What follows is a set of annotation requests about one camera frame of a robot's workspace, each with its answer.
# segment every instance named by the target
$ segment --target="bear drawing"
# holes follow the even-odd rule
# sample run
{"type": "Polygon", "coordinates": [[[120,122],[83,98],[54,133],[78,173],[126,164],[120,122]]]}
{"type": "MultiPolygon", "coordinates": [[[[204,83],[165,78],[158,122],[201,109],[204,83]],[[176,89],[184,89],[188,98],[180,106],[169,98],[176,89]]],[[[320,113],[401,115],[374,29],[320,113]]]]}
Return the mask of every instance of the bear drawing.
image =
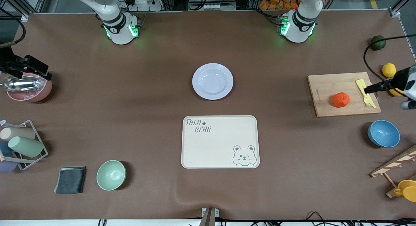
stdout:
{"type": "Polygon", "coordinates": [[[257,158],[254,155],[254,146],[248,146],[247,148],[235,146],[233,162],[237,167],[254,167],[254,164],[257,162],[257,158]]]}

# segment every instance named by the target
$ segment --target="mint green bowl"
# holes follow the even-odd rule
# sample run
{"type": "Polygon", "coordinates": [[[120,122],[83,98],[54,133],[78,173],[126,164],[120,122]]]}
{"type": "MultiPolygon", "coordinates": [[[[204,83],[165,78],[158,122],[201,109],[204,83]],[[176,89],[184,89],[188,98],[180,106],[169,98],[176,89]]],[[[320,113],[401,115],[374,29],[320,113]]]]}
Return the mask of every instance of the mint green bowl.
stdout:
{"type": "Polygon", "coordinates": [[[98,169],[97,172],[97,183],[101,189],[104,190],[115,190],[126,179],[126,168],[122,163],[117,160],[110,160],[98,169]]]}

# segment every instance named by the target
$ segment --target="orange fruit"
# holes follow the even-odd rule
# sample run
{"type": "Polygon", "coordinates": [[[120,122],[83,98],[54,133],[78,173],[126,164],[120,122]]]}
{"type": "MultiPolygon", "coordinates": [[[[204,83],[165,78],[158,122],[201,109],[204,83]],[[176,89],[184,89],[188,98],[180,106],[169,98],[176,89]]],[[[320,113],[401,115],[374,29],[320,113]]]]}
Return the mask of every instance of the orange fruit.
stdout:
{"type": "Polygon", "coordinates": [[[346,93],[337,93],[332,97],[332,104],[336,107],[344,107],[349,103],[349,96],[346,93]]]}

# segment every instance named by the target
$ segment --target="pink bowl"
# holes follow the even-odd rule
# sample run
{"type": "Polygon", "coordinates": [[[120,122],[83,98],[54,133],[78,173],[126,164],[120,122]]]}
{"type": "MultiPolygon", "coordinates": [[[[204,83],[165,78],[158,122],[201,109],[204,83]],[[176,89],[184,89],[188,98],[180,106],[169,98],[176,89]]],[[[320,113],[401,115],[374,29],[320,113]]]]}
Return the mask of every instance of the pink bowl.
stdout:
{"type": "MultiPolygon", "coordinates": [[[[32,73],[23,73],[24,76],[36,76],[35,74],[32,73]]],[[[34,96],[30,97],[30,98],[26,98],[27,97],[27,91],[21,91],[21,92],[9,92],[7,91],[7,95],[13,99],[13,100],[17,100],[17,101],[25,101],[25,102],[37,102],[40,101],[42,99],[44,99],[45,97],[47,97],[49,95],[49,93],[52,90],[52,81],[47,81],[43,78],[40,78],[40,80],[46,81],[46,83],[43,85],[43,88],[40,88],[40,91],[37,92],[37,94],[35,94],[34,96]]]]}

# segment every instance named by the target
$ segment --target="mug handle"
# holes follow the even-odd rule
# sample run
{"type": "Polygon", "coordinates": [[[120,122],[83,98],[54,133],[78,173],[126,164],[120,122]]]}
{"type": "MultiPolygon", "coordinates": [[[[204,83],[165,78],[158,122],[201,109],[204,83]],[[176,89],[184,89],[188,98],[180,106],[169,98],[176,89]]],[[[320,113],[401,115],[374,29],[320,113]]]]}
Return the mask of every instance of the mug handle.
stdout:
{"type": "Polygon", "coordinates": [[[403,196],[403,191],[401,189],[395,189],[394,194],[398,196],[403,196]]]}

